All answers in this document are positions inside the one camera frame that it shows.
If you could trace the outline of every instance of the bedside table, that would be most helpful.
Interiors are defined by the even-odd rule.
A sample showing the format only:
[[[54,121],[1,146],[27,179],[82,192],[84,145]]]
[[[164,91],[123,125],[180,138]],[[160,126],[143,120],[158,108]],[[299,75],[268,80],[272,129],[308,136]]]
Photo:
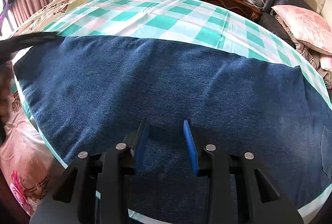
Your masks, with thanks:
[[[247,4],[244,0],[201,0],[219,7],[223,7],[227,10],[233,11],[249,20],[256,20],[262,12],[255,6]]]

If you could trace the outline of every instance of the white cable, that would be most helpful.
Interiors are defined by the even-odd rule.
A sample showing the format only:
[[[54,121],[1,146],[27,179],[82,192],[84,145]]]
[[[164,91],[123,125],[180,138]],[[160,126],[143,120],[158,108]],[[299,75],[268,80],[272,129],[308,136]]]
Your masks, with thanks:
[[[254,3],[252,3],[256,8],[258,8],[258,9],[264,9],[265,8],[265,3],[264,3],[264,1],[263,0],[261,0],[262,2],[263,2],[263,7],[258,7],[258,6],[256,6],[256,4],[254,4]]]

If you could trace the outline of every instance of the fabric pocket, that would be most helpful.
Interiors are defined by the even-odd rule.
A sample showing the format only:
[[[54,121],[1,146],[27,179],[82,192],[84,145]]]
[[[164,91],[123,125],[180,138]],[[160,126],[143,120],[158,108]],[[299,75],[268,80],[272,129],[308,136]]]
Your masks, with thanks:
[[[323,136],[321,143],[321,155],[323,171],[331,178],[332,170],[332,133],[325,126],[323,128]]]

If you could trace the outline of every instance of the beige lace fabric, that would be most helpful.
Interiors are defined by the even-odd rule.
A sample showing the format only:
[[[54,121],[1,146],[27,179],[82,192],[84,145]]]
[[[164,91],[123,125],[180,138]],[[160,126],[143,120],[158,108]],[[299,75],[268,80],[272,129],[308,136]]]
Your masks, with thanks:
[[[294,43],[296,51],[303,56],[311,66],[319,73],[321,77],[323,77],[325,86],[327,89],[332,88],[332,73],[326,70],[323,70],[320,67],[320,53],[317,51],[314,51],[312,49],[309,49],[307,46],[305,46],[302,42],[295,39],[292,32],[290,31],[289,27],[287,27],[282,20],[282,18],[279,15],[276,15],[276,19],[278,22],[283,26],[287,34],[289,35],[290,39]]]

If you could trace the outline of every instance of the triangular cutout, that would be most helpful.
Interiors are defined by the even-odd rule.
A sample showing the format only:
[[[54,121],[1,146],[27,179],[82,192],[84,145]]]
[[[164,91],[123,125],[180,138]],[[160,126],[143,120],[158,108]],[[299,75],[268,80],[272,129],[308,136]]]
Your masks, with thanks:
[[[64,183],[54,192],[53,200],[70,203],[76,182],[77,169],[73,169]]]
[[[279,194],[268,179],[258,169],[254,170],[254,173],[262,203],[277,200],[279,198]]]

